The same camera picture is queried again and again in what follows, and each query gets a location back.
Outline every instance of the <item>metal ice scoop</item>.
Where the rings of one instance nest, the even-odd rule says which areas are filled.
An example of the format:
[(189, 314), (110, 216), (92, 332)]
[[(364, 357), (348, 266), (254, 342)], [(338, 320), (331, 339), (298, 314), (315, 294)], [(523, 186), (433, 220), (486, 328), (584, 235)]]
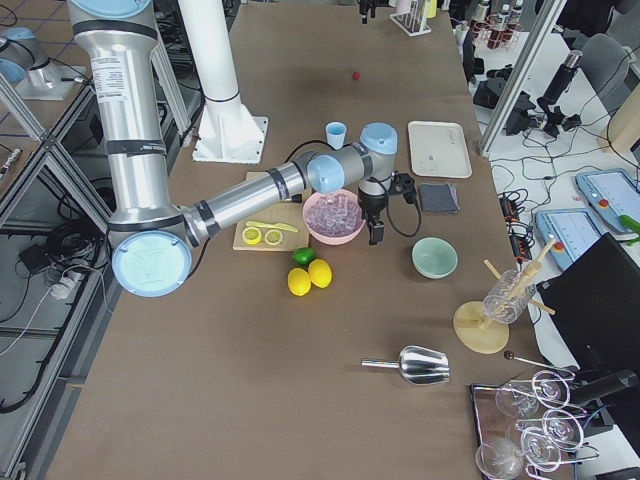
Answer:
[(431, 385), (449, 381), (449, 360), (444, 353), (409, 345), (400, 352), (397, 362), (363, 358), (363, 367), (397, 368), (404, 379), (414, 385)]

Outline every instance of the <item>pink bowl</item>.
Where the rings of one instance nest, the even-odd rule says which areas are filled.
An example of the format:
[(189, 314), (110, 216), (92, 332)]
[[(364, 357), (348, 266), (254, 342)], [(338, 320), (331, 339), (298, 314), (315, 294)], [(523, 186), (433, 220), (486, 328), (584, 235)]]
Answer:
[[(350, 202), (353, 202), (356, 205), (358, 205), (358, 196), (355, 193), (350, 192), (349, 190), (337, 190), (333, 192), (333, 195), (338, 195), (338, 194), (346, 196)], [(322, 243), (326, 243), (327, 245), (342, 245), (344, 243), (350, 242), (351, 240), (356, 238), (358, 233), (360, 233), (360, 230), (362, 230), (362, 227), (364, 227), (364, 223), (365, 223), (364, 219), (360, 218), (362, 214), (362, 210), (360, 210), (360, 207), (358, 207), (358, 212), (359, 212), (358, 222), (356, 223), (354, 230), (348, 235), (344, 235), (342, 237), (328, 237), (326, 235), (322, 235), (321, 233), (316, 232), (311, 227), (311, 225), (309, 225), (309, 223), (307, 222), (307, 213), (309, 209), (311, 209), (311, 207), (316, 205), (322, 197), (326, 197), (326, 196), (328, 195), (316, 192), (312, 194), (307, 199), (306, 202), (304, 202), (304, 206), (302, 207), (302, 219), (304, 221), (304, 224), (309, 229), (309, 233), (313, 238), (321, 241)]]

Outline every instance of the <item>blue cup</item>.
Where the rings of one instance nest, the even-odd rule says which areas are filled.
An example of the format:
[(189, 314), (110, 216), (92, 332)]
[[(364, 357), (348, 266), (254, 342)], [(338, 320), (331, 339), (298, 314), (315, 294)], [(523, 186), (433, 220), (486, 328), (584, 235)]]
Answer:
[(344, 139), (347, 135), (347, 126), (342, 122), (327, 123), (325, 128), (327, 132), (327, 143), (335, 150), (344, 146)]

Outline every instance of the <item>wooden cutting board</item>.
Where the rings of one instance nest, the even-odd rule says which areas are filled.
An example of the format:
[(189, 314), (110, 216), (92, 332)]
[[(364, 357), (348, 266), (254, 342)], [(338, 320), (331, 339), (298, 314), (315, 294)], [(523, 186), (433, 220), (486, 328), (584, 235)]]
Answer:
[[(262, 172), (247, 172), (247, 180), (253, 178)], [(272, 205), (258, 213), (254, 213), (250, 217), (238, 222), (236, 224), (236, 232), (233, 237), (233, 249), (234, 250), (254, 250), (254, 251), (273, 251), (273, 252), (293, 252), (301, 247), (309, 245), (309, 230), (307, 229), (304, 221), (302, 220), (302, 205), (304, 201), (309, 197), (307, 192), (302, 194), (302, 203), (293, 202), (280, 202)], [(298, 233), (288, 232), (286, 230), (280, 230), (283, 238), (282, 242), (278, 245), (267, 245), (264, 241), (257, 245), (247, 245), (242, 240), (242, 230), (247, 226), (246, 223), (249, 220), (264, 223), (287, 223), (298, 229)], [(269, 230), (268, 228), (261, 228), (262, 236)]]

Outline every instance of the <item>lime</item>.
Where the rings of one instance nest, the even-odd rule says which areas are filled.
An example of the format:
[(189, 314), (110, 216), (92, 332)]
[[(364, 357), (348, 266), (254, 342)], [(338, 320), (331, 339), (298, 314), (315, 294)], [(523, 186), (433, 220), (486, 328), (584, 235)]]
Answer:
[(302, 268), (294, 268), (289, 272), (289, 275), (287, 275), (287, 285), (291, 293), (302, 297), (311, 290), (309, 274)]
[(302, 247), (293, 252), (291, 258), (298, 265), (308, 265), (316, 259), (316, 251), (311, 247)]
[(325, 260), (318, 258), (309, 264), (309, 278), (316, 287), (326, 288), (333, 278), (331, 267)]
[(256, 227), (247, 227), (242, 231), (242, 240), (247, 245), (257, 245), (262, 240), (262, 232)]
[(280, 230), (267, 230), (264, 234), (264, 243), (267, 245), (279, 245), (282, 243), (282, 232)]

